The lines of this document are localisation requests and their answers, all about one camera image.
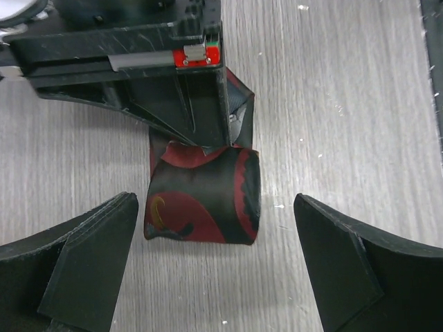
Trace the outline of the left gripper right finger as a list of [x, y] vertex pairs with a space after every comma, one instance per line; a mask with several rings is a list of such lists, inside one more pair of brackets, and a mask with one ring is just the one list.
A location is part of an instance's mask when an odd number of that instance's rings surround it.
[[296, 226], [324, 331], [441, 331], [442, 249], [304, 194]]

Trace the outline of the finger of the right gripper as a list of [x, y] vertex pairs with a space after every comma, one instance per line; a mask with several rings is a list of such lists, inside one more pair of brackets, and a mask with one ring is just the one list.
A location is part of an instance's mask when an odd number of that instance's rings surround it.
[[231, 145], [226, 68], [102, 84], [107, 107], [185, 144]]

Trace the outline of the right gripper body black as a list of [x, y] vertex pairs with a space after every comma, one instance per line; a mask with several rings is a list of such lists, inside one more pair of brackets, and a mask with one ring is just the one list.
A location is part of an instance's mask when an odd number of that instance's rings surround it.
[[222, 107], [219, 1], [26, 1], [1, 19], [1, 78], [103, 107]]

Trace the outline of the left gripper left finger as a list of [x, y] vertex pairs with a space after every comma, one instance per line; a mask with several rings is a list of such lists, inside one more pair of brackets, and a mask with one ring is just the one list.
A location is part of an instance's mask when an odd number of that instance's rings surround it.
[[2, 331], [109, 331], [138, 216], [134, 193], [1, 246]]

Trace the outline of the dark red patterned tie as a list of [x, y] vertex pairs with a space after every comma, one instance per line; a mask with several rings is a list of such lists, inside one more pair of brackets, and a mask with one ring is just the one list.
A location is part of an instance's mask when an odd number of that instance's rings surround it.
[[227, 72], [233, 145], [192, 147], [150, 129], [150, 186], [144, 236], [252, 245], [261, 212], [259, 154], [253, 149], [255, 94]]

